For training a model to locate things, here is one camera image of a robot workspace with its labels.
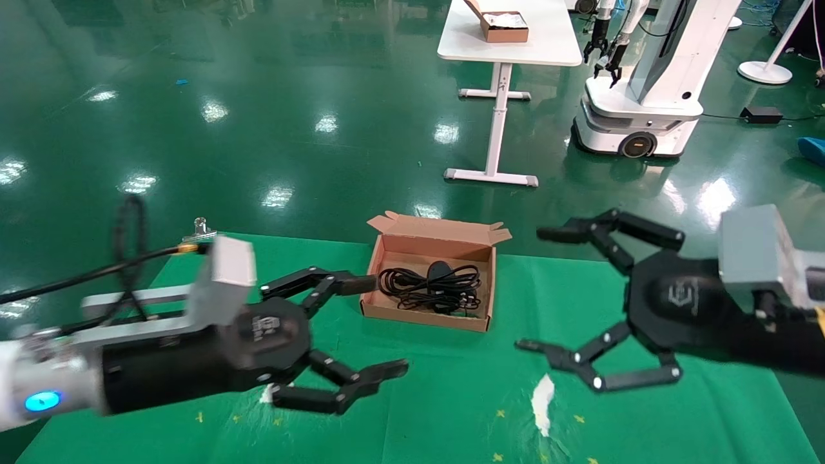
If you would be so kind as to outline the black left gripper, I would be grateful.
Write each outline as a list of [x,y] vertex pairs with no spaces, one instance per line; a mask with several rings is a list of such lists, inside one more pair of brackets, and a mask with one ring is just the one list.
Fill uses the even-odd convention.
[[[189,334],[107,345],[101,350],[101,388],[107,414],[123,414],[225,392],[267,389],[277,408],[342,415],[383,382],[405,376],[398,359],[354,371],[319,350],[310,350],[309,320],[332,296],[372,293],[374,275],[304,268],[260,286],[265,302],[245,305],[229,324],[210,324]],[[289,297],[304,293],[297,305]],[[295,387],[304,369],[338,386],[329,391]]]

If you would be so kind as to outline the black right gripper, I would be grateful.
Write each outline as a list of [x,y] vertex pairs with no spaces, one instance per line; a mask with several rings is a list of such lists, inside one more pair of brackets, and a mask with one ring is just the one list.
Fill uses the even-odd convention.
[[[671,250],[636,263],[611,238],[613,232]],[[681,230],[609,209],[592,218],[572,217],[558,228],[538,228],[536,236],[560,244],[592,244],[619,273],[628,275],[628,322],[614,324],[576,350],[538,340],[514,343],[516,349],[542,354],[549,367],[574,373],[594,392],[677,383],[683,370],[674,353],[805,376],[824,373],[823,334],[813,309],[792,306],[767,289],[748,291],[740,304],[720,279],[717,259],[689,259],[674,252],[684,244]],[[657,356],[659,367],[598,373],[595,361],[630,337]]]

